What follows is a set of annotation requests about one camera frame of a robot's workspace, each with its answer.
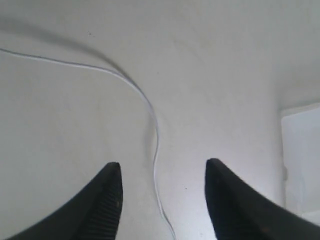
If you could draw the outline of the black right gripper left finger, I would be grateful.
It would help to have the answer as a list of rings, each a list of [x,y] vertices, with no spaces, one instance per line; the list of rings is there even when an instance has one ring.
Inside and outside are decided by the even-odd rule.
[[[114,240],[123,207],[118,162],[107,163],[74,197],[12,240]]]

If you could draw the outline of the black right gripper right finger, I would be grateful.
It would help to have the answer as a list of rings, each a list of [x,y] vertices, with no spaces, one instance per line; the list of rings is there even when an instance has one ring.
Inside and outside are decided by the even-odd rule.
[[[222,161],[205,166],[205,199],[218,240],[318,240],[320,227],[273,203]]]

